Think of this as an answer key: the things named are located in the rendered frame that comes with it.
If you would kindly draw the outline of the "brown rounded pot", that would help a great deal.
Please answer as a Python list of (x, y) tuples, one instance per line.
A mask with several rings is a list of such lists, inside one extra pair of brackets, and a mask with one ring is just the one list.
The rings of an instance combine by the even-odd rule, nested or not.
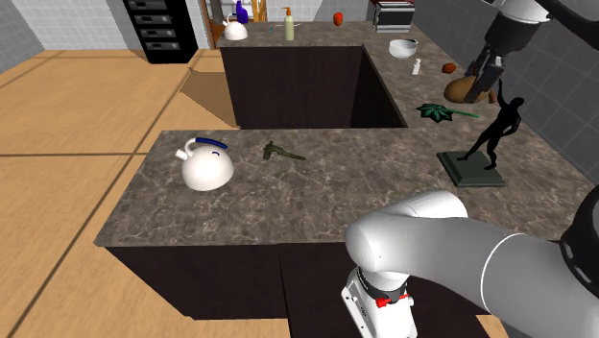
[[(444, 89), (443, 97), (451, 103), (465, 103), (466, 96), (475, 80), (476, 76), (470, 75), (450, 82)], [(491, 104), (495, 103), (496, 97), (494, 96), (494, 92), (492, 90), (480, 92), (475, 98), (474, 103), (481, 101), (487, 101)]]

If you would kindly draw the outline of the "dark kitchen counter cabinet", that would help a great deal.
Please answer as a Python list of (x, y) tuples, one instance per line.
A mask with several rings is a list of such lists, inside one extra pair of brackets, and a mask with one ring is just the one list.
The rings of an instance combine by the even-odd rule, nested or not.
[[(188, 188), (175, 152), (195, 133), (164, 131), (96, 244), (185, 316), (282, 318), (277, 246), (342, 243), (347, 223), (390, 191), (396, 170), (381, 157), (405, 124), (362, 46), (222, 56), (237, 128), (209, 137), (228, 146), (231, 180)], [(306, 160), (264, 160), (270, 140)]]

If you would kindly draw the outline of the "white bowl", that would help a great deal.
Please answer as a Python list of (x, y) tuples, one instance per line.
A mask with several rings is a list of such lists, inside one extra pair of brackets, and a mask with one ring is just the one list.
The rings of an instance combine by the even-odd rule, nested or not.
[(397, 59), (408, 59), (412, 57), (419, 43), (415, 39), (394, 39), (389, 42), (389, 53)]

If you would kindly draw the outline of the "stack of books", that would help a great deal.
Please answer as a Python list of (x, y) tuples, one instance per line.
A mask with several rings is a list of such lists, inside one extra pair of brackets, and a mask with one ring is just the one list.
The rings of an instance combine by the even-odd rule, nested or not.
[(372, 26), (378, 33), (408, 33), (415, 9), (413, 1), (377, 0)]

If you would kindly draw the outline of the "plain white kettle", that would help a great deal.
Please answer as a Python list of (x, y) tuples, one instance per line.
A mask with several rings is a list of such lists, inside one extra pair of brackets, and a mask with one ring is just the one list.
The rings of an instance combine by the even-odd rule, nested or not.
[(227, 40), (237, 41), (248, 37), (247, 28), (238, 21), (230, 21), (230, 15), (223, 21), (225, 25), (224, 36)]

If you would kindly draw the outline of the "green leaf with stem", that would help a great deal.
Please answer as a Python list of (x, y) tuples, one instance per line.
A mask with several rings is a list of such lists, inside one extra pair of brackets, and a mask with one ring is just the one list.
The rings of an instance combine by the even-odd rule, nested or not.
[(443, 105), (426, 103), (417, 107), (417, 110), (420, 112), (420, 116), (422, 118), (430, 118), (436, 123), (441, 123), (443, 120), (452, 121), (453, 114), (459, 114), (464, 116), (469, 116), (473, 118), (479, 118), (479, 115), (464, 111), (459, 111), (455, 109), (448, 109)]

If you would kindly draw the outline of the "black drawer cabinet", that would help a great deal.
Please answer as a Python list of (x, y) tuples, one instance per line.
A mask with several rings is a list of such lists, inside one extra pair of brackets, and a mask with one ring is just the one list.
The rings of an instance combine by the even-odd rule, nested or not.
[(146, 59), (188, 63), (198, 51), (185, 0), (122, 0)]

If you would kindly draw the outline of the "dark robot stand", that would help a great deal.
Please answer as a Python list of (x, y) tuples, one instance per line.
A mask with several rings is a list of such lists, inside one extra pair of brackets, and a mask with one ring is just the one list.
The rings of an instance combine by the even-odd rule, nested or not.
[[(292, 338), (362, 338), (341, 297), (355, 267), (343, 243), (279, 244)], [(489, 338), (479, 306), (425, 279), (408, 278), (418, 338)]]

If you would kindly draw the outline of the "pale green soap dispenser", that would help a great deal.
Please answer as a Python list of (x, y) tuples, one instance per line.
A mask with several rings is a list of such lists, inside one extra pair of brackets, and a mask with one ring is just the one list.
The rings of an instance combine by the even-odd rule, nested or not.
[(286, 11), (286, 15), (284, 17), (283, 27), (284, 27), (284, 38), (288, 41), (293, 40), (295, 38), (295, 22), (292, 16), (292, 11), (290, 7), (284, 7)]

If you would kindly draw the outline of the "black human figure, green base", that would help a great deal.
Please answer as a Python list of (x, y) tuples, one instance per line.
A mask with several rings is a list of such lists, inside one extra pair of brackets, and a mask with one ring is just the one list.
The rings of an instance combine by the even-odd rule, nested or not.
[(495, 148), (504, 136), (515, 133), (520, 125), (518, 108), (524, 99), (514, 97), (509, 103), (503, 97), (503, 81), (498, 80), (496, 95), (500, 111), (479, 134), (467, 152), (442, 152), (437, 157), (456, 187), (504, 187), (506, 183), (497, 172)]

